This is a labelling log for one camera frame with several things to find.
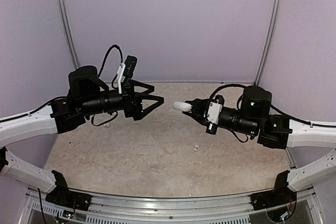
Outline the white earbud charging case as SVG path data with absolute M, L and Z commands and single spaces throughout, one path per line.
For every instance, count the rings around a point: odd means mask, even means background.
M 175 101 L 173 103 L 173 108 L 181 112 L 189 112 L 192 109 L 192 105 L 186 102 Z

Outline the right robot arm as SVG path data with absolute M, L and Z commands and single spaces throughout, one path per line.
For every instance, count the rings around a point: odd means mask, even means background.
M 241 86 L 242 95 L 235 109 L 224 105 L 224 97 L 218 92 L 231 87 L 225 84 L 217 88 L 208 99 L 174 102 L 173 108 L 190 116 L 206 127 L 208 134 L 226 129 L 241 133 L 247 139 L 257 138 L 258 144 L 267 148 L 286 150 L 293 147 L 326 147 L 331 151 L 324 157 L 301 168 L 278 174 L 274 189 L 269 192 L 273 205 L 281 204 L 289 196 L 335 172 L 335 123 L 311 122 L 295 118 L 272 104 L 272 94 L 258 86 Z

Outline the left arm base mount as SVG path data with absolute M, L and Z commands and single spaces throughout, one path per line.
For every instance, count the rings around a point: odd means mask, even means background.
M 46 195 L 46 201 L 74 210 L 88 211 L 92 196 L 70 190 L 62 173 L 52 170 L 56 187 Z

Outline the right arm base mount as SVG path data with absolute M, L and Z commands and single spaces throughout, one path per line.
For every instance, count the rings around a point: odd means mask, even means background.
M 297 200 L 297 193 L 288 187 L 289 172 L 289 170 L 286 170 L 279 173 L 271 190 L 251 194 L 250 198 L 254 210 L 272 208 Z

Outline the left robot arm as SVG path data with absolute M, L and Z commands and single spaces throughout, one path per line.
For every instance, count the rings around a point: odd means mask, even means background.
M 96 114 L 123 111 L 126 118 L 143 119 L 161 106 L 164 98 L 152 95 L 154 86 L 132 80 L 134 68 L 134 64 L 122 64 L 119 87 L 111 90 L 99 79 L 95 66 L 80 67 L 68 76 L 67 96 L 54 98 L 31 112 L 1 119 L 1 175 L 52 192 L 60 204 L 69 205 L 74 195 L 61 173 L 24 161 L 6 147 L 35 136 L 73 131 Z

